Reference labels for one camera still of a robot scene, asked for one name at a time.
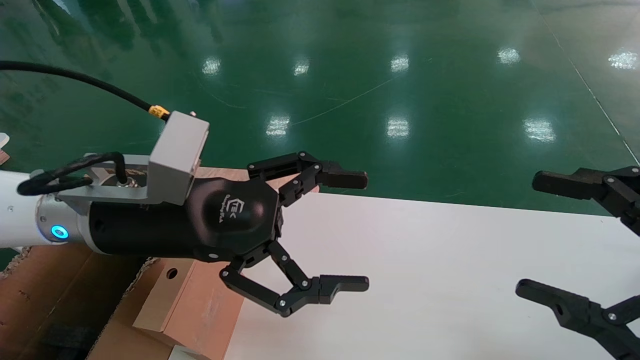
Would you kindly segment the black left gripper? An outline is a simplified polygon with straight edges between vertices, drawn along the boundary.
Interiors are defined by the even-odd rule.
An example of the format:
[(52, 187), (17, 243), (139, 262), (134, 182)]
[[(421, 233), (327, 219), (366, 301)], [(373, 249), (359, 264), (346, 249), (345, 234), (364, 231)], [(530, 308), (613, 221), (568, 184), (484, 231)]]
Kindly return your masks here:
[[(263, 246), (275, 238), (279, 205), (289, 207), (318, 186), (364, 190), (365, 171), (320, 161), (308, 152), (288, 153), (247, 166), (251, 180), (198, 178), (182, 205), (163, 202), (93, 202), (89, 230), (106, 255), (230, 262), (220, 271), (228, 289), (286, 318), (306, 305), (330, 305), (339, 292), (365, 292), (367, 276), (308, 277), (278, 241), (269, 255), (292, 285), (283, 294), (242, 275)], [(277, 191), (267, 182), (292, 177)]]

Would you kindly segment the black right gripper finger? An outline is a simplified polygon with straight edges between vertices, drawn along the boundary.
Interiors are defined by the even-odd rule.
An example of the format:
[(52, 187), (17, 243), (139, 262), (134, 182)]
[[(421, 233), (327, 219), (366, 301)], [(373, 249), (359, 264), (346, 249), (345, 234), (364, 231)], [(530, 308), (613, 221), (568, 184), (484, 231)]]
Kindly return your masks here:
[(640, 358), (639, 337), (628, 327), (640, 317), (640, 296), (603, 308), (588, 297), (530, 279), (519, 280), (516, 295), (546, 306), (558, 325), (593, 339), (615, 360)]
[(640, 234), (640, 170), (628, 166), (612, 171), (579, 168), (572, 174), (538, 171), (535, 191), (564, 198), (594, 200), (629, 230)]

